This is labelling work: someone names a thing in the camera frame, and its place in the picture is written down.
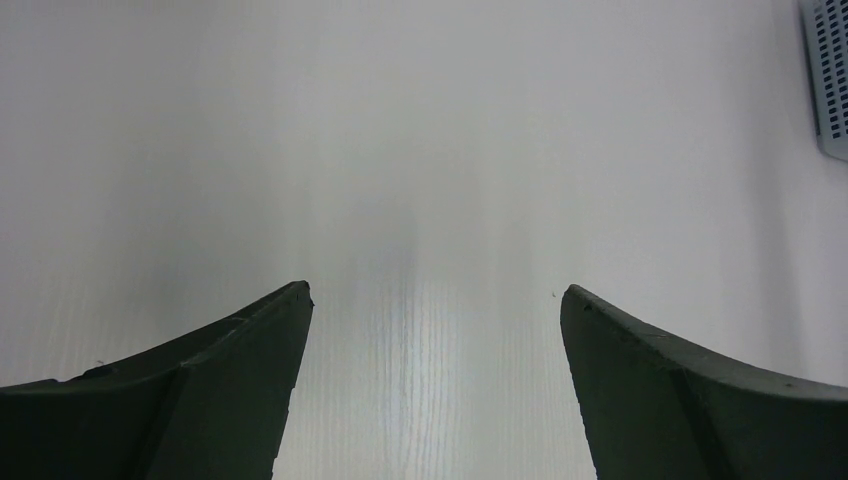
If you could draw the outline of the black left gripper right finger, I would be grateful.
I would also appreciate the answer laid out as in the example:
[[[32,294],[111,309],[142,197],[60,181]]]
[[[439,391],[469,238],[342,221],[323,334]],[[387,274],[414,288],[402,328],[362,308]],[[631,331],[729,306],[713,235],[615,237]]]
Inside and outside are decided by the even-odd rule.
[[[843,479],[845,388],[758,368],[588,290],[560,325],[601,479]]]

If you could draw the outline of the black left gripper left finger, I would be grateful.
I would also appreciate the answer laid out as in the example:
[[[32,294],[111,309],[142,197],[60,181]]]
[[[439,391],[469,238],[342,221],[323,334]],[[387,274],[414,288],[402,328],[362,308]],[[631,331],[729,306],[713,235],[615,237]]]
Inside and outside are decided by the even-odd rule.
[[[5,479],[269,479],[314,303],[289,283],[66,381],[1,391]]]

